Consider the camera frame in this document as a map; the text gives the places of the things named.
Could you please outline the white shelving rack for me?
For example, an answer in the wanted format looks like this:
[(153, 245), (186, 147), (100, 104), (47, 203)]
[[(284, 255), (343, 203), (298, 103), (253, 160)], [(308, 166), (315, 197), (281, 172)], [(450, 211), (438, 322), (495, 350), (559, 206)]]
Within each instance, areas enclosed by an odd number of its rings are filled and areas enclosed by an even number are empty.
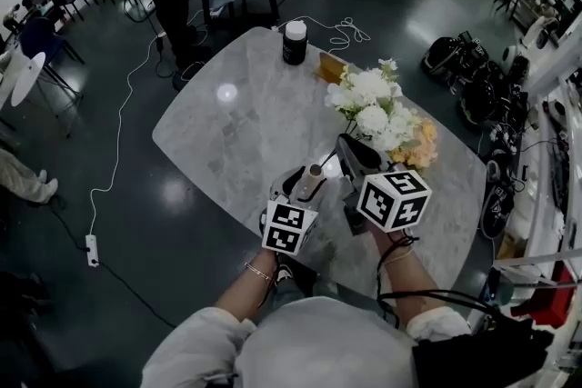
[(582, 282), (582, 34), (539, 51), (524, 82), (527, 127), (517, 153), (519, 192), (506, 232), (519, 248), (504, 264), (550, 284), (563, 261)]

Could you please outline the black backpack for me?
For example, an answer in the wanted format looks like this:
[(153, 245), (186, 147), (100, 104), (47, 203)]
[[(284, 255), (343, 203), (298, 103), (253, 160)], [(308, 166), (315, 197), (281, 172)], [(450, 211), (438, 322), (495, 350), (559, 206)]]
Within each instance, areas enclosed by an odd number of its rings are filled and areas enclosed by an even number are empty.
[(444, 82), (452, 74), (462, 49), (459, 37), (440, 37), (426, 51), (421, 59), (421, 68), (432, 78)]
[(488, 79), (467, 84), (460, 97), (460, 107), (469, 123), (483, 124), (497, 109), (495, 86)]
[(463, 75), (471, 75), (489, 60), (489, 55), (481, 41), (473, 38), (468, 31), (461, 33), (458, 39), (460, 40), (459, 69)]

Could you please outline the person's left forearm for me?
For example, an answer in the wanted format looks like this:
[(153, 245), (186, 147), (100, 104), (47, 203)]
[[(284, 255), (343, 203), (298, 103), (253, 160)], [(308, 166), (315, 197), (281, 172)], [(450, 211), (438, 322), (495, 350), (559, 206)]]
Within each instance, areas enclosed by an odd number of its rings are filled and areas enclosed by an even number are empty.
[(267, 296), (276, 271), (276, 254), (262, 249), (244, 271), (220, 295), (214, 307), (230, 313), (238, 321), (252, 320)]

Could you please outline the white round side table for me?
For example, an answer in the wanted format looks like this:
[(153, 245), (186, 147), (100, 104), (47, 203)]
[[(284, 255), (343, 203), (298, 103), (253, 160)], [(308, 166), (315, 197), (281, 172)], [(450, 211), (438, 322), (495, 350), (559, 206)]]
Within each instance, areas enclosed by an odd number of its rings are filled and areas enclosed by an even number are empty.
[(20, 53), (11, 61), (10, 76), (15, 79), (10, 96), (11, 106), (19, 106), (28, 97), (44, 68), (45, 59), (45, 52), (40, 52), (32, 58)]

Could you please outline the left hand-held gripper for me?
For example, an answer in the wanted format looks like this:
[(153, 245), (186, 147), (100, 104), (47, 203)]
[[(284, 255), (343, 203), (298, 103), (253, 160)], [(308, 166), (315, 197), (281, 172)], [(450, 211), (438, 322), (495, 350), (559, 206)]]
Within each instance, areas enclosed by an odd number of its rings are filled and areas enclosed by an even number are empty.
[[(292, 192), (301, 180), (304, 166), (291, 169), (271, 185), (271, 199), (259, 216), (259, 230), (265, 249), (286, 255), (298, 255), (308, 239), (318, 212), (292, 204)], [(323, 178), (308, 197), (309, 202), (320, 201), (327, 189)]]

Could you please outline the white flowers bouquet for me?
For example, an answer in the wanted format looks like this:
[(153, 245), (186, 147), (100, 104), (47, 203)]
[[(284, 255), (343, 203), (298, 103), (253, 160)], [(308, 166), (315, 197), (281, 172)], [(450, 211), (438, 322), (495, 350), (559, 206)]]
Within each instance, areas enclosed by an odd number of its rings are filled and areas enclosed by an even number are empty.
[(412, 140), (423, 118), (401, 102), (397, 64), (380, 59), (379, 66), (354, 71), (348, 65), (339, 85), (329, 84), (325, 105), (342, 114), (377, 151), (389, 152)]

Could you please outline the white black standing device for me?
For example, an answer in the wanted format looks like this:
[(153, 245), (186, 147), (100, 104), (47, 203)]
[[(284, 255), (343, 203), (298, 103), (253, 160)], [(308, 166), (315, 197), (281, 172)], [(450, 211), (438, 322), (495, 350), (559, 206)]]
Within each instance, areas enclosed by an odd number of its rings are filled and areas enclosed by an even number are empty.
[(558, 28), (559, 20), (555, 16), (541, 15), (520, 39), (520, 44), (526, 49), (543, 49)]

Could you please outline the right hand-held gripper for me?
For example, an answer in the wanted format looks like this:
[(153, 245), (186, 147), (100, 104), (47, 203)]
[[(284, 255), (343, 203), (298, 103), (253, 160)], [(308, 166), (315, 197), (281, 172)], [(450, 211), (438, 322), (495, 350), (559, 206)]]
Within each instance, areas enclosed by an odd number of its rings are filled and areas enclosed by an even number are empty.
[(420, 222), (432, 190), (416, 171), (394, 171), (387, 156), (349, 134), (337, 137), (335, 151), (342, 175), (351, 180), (366, 175), (344, 199), (353, 235), (363, 233), (366, 222), (384, 233)]

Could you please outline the white marble table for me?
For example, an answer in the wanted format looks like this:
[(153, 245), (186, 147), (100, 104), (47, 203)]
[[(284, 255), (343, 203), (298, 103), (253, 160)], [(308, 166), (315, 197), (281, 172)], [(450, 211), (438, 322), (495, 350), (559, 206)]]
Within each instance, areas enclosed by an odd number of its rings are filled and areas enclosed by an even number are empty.
[[(282, 35), (256, 27), (209, 61), (157, 123), (153, 139), (204, 194), (253, 233), (284, 173), (327, 159), (346, 119), (325, 105), (321, 51), (301, 65), (282, 57)], [(415, 228), (415, 251), (445, 289), (479, 293), (491, 245), (477, 238), (486, 168), (439, 125), (437, 159), (423, 173), (432, 197)]]

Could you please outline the person's right forearm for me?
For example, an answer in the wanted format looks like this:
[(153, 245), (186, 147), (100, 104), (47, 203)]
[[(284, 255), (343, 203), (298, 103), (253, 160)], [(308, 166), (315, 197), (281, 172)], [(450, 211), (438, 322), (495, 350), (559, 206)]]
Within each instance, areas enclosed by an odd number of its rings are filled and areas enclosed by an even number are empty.
[[(433, 290), (436, 283), (413, 252), (413, 246), (401, 231), (390, 234), (370, 226), (393, 293)], [(443, 306), (437, 299), (425, 296), (408, 296), (396, 299), (396, 312), (402, 324), (418, 315)]]

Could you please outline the black bottle with white lid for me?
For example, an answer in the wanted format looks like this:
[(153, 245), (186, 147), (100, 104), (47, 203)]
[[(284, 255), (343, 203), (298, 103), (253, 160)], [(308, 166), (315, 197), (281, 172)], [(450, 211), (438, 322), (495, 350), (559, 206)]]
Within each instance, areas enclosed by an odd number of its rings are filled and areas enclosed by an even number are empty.
[(301, 65), (305, 61), (307, 42), (307, 26), (303, 20), (286, 23), (283, 33), (284, 61), (289, 65)]

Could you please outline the amber wooden box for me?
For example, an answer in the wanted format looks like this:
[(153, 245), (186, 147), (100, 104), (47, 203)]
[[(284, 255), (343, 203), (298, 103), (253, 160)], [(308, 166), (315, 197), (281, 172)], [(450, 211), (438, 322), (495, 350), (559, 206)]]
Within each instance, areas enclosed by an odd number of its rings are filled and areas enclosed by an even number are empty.
[(346, 66), (347, 63), (334, 55), (320, 52), (316, 75), (329, 84), (339, 85), (341, 83), (341, 75), (344, 73)]

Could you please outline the white power strip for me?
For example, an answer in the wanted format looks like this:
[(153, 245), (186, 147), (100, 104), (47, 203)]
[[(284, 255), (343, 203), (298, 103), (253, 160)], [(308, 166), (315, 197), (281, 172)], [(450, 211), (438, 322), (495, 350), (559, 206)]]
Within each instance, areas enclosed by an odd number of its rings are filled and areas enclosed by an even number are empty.
[(88, 234), (85, 237), (85, 252), (88, 265), (94, 268), (98, 267), (100, 262), (98, 257), (96, 236), (94, 234)]

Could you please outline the pink ceramic vase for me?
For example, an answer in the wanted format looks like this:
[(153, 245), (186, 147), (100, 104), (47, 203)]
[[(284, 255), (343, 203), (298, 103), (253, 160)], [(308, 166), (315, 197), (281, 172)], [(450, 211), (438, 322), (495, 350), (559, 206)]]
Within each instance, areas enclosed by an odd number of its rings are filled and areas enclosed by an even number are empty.
[(301, 190), (301, 199), (305, 202), (316, 191), (321, 182), (325, 180), (323, 169), (319, 164), (311, 164), (304, 171), (302, 177), (303, 187)]

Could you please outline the white black headset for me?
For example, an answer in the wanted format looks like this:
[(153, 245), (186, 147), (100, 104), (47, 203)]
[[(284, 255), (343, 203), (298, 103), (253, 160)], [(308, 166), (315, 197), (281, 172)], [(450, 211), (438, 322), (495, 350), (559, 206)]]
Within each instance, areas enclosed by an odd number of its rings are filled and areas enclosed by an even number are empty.
[(507, 175), (507, 168), (511, 163), (511, 153), (502, 149), (494, 149), (488, 156), (486, 169), (487, 181), (494, 183)]

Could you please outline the blue chair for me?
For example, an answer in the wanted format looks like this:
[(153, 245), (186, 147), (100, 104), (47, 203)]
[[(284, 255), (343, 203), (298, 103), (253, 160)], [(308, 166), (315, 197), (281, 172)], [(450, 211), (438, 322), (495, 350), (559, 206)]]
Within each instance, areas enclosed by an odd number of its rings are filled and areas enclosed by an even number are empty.
[(19, 44), (24, 56), (30, 59), (44, 53), (45, 65), (49, 65), (61, 51), (82, 65), (85, 64), (81, 56), (62, 35), (56, 32), (54, 24), (47, 18), (29, 19), (19, 34)]

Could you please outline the person's white top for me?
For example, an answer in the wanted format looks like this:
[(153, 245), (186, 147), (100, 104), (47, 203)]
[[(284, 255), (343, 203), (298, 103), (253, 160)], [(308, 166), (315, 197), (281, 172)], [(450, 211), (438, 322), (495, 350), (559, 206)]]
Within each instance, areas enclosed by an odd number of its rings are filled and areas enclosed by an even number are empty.
[(202, 309), (171, 332), (142, 371), (140, 388), (416, 388), (412, 349), (470, 332), (447, 306), (400, 332), (375, 313), (329, 297), (288, 303), (260, 324)]

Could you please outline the peach flowers bouquet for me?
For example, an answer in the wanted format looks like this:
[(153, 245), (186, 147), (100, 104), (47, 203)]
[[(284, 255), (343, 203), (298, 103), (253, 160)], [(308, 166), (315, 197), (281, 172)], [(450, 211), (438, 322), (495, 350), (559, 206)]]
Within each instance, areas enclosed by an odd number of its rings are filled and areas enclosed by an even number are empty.
[(415, 128), (412, 140), (389, 152), (393, 162), (415, 169), (427, 169), (437, 159), (437, 126), (423, 118)]

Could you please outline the black oval printed board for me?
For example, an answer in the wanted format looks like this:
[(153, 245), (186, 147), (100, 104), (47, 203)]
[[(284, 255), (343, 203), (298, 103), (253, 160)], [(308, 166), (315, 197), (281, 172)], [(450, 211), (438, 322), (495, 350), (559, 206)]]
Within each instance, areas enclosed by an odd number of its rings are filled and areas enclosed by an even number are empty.
[(478, 228), (489, 240), (497, 239), (513, 211), (514, 190), (506, 184), (494, 184), (488, 191), (479, 217)]

